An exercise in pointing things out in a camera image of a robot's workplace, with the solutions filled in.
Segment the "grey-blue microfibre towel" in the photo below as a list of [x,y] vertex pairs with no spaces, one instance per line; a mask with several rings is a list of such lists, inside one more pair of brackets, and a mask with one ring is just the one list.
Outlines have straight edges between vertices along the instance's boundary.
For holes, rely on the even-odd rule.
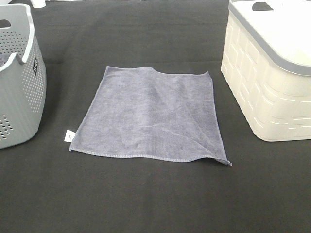
[[182,163],[211,158],[230,165],[208,72],[108,66],[69,150]]

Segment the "cream woven-pattern storage box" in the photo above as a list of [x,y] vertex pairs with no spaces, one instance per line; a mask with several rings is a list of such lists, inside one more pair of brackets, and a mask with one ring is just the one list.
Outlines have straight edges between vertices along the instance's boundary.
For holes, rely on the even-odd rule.
[[278,67],[229,14],[221,72],[251,130],[264,141],[311,137],[311,78]]

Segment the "grey perforated laundry basket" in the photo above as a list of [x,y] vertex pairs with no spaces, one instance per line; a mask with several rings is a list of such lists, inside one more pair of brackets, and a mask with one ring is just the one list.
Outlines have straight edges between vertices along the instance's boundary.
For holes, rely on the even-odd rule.
[[31,139],[38,131],[46,98],[46,68],[26,4],[0,7],[0,147]]

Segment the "white grey-rimmed box lid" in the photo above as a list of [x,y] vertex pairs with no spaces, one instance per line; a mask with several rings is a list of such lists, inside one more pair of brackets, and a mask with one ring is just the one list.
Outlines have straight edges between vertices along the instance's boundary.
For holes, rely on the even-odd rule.
[[231,0],[228,9],[277,66],[310,76],[309,0]]

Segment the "grey towels inside basket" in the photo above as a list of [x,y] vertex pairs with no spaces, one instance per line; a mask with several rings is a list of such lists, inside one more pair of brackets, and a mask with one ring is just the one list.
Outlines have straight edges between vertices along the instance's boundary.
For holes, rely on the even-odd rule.
[[0,54],[0,67],[8,66],[10,54]]

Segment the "white object at top edge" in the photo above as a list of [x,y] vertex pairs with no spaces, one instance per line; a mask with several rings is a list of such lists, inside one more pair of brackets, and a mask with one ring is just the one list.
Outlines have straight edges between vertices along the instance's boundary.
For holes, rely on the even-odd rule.
[[43,8],[46,6],[45,0],[31,0],[31,4],[34,8]]

